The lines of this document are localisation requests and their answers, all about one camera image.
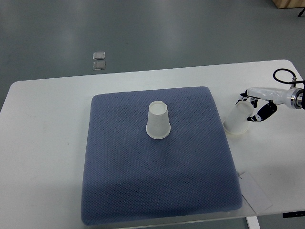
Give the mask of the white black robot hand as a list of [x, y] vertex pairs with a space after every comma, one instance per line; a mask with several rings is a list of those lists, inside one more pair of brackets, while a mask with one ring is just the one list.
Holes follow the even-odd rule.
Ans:
[[249, 101], [253, 108], [256, 109], [259, 100], [266, 101], [267, 103], [255, 115], [247, 118], [249, 122], [262, 122], [277, 111], [278, 105], [284, 104], [289, 108], [295, 109], [294, 98], [296, 90], [296, 87], [289, 90], [252, 87], [241, 93], [237, 102]]

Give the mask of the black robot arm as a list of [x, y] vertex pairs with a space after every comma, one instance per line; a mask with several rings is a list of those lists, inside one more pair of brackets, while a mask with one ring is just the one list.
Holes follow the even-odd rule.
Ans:
[[305, 109], [305, 98], [303, 97], [304, 88], [297, 88], [294, 98], [295, 109]]

